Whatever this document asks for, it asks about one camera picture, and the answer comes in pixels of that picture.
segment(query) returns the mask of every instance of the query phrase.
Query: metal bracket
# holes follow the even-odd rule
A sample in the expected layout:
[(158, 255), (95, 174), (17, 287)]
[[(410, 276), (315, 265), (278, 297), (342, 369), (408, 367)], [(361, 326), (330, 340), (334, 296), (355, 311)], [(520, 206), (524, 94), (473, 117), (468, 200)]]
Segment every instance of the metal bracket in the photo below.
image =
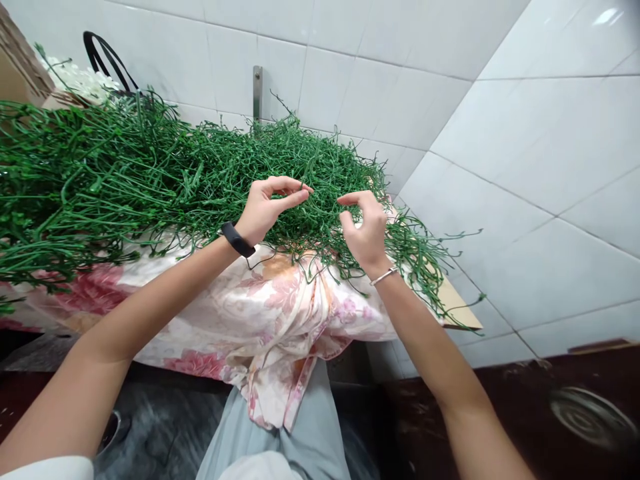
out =
[(260, 123), (262, 115), (262, 67), (253, 67), (253, 121)]

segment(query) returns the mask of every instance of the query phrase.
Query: hand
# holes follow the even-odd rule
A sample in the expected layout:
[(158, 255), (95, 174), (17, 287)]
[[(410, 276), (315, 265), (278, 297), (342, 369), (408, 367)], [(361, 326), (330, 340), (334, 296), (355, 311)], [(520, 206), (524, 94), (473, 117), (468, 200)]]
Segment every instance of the hand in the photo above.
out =
[(385, 253), (387, 214), (369, 190), (348, 193), (338, 198), (338, 203), (358, 205), (362, 210), (360, 228), (355, 227), (351, 213), (346, 210), (340, 214), (340, 223), (349, 250), (369, 278), (374, 280), (393, 266)]
[[(250, 245), (255, 246), (265, 239), (278, 215), (284, 210), (300, 205), (309, 198), (313, 189), (290, 177), (269, 177), (251, 184), (247, 204), (235, 226), (236, 231)], [(286, 195), (286, 198), (271, 200), (271, 196)]]

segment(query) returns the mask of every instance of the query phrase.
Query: pile of green plants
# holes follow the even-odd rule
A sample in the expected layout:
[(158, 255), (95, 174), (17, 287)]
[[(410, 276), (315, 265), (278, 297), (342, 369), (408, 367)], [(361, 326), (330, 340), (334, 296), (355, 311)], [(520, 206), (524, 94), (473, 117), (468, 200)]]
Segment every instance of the pile of green plants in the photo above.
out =
[[(294, 263), (314, 251), (337, 267), (336, 281), (349, 281), (364, 273), (339, 234), (344, 207), (336, 198), (369, 189), (386, 203), (384, 166), (339, 144), (337, 134), (300, 128), (293, 114), (244, 133), (211, 122), (194, 128), (152, 91), (54, 111), (3, 101), (0, 282), (55, 293), (98, 263), (135, 261), (139, 253), (125, 253), (127, 243), (152, 256), (193, 251), (237, 220), (251, 182), (270, 175), (300, 179), (315, 194), (284, 212), (265, 243)], [(437, 296), (439, 262), (449, 256), (441, 241), (405, 211), (386, 240), (414, 290), (450, 317)], [(10, 307), (0, 299), (0, 308)]]

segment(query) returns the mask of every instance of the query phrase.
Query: dark floor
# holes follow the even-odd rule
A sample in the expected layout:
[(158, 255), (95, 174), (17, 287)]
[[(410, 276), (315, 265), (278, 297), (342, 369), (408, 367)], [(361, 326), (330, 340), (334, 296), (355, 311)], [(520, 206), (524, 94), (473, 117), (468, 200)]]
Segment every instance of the dark floor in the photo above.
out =
[[(476, 370), (504, 428), (539, 479), (640, 478), (637, 444), (607, 451), (576, 436), (554, 416), (550, 400), (564, 387), (594, 392), (640, 425), (640, 347), (547, 362)], [(447, 432), (431, 392), (420, 379), (385, 386), (398, 416), (397, 438), (420, 479), (458, 479)], [(574, 415), (594, 437), (597, 419)]]
[[(0, 443), (53, 376), (72, 343), (73, 339), (0, 331), (0, 358), (6, 357), (0, 367), (13, 370), (0, 372)], [(373, 428), (389, 406), (380, 386), (358, 385), (363, 381), (360, 377), (366, 381), (369, 376), (368, 369), (359, 373), (367, 365), (362, 352), (366, 355), (364, 345), (354, 345), (329, 366), (353, 480), (378, 479), (381, 473), (386, 478), (399, 463), (406, 465), (398, 458), (393, 422), (379, 422)], [(30, 369), (46, 371), (26, 371)], [(230, 389), (222, 382), (134, 362), (115, 406), (131, 419), (131, 428), (118, 446), (96, 459), (96, 479), (195, 478)]]
[[(30, 338), (20, 334), (9, 339), (6, 332), (0, 332), (0, 358), (3, 347), (6, 353), (7, 348)], [(60, 345), (65, 342), (72, 339), (62, 339)], [(50, 368), (45, 357), (59, 360), (63, 354), (50, 345), (43, 354), (44, 344), (42, 339), (40, 344), (28, 344), (24, 358), (9, 357), (0, 367), (8, 361), (33, 366), (35, 361)], [(422, 380), (372, 386), (366, 372), (362, 374), (367, 362), (358, 349), (365, 352), (362, 344), (355, 343), (329, 369), (353, 478), (459, 478), (440, 410)], [(636, 444), (616, 451), (596, 447), (563, 426), (550, 408), (556, 392), (579, 387), (604, 397), (637, 424), (638, 365), (640, 348), (630, 347), (484, 368), (476, 373), (507, 433), (538, 478), (640, 478), (633, 470), (639, 452)], [(51, 376), (0, 373), (0, 442)], [(106, 458), (97, 460), (98, 478), (194, 478), (229, 388), (210, 379), (134, 363), (118, 400), (118, 408), (134, 418), (125, 441), (129, 443), (123, 444), (124, 450), (108, 452)], [(579, 420), (595, 437), (605, 435), (597, 421)]]

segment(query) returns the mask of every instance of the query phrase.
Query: silver bracelet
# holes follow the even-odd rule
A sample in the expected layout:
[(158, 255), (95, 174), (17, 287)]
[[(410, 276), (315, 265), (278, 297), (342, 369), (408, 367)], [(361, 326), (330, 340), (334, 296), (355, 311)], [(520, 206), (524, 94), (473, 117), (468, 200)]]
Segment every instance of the silver bracelet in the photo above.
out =
[(369, 282), (369, 284), (373, 287), (380, 280), (384, 279), (385, 277), (388, 277), (390, 274), (392, 274), (393, 272), (397, 272), (397, 271), (398, 271), (398, 267), (392, 267), (389, 270), (387, 270), (386, 272), (384, 272), (382, 275), (380, 275), (378, 278), (376, 278), (376, 280), (372, 280), (371, 282)]

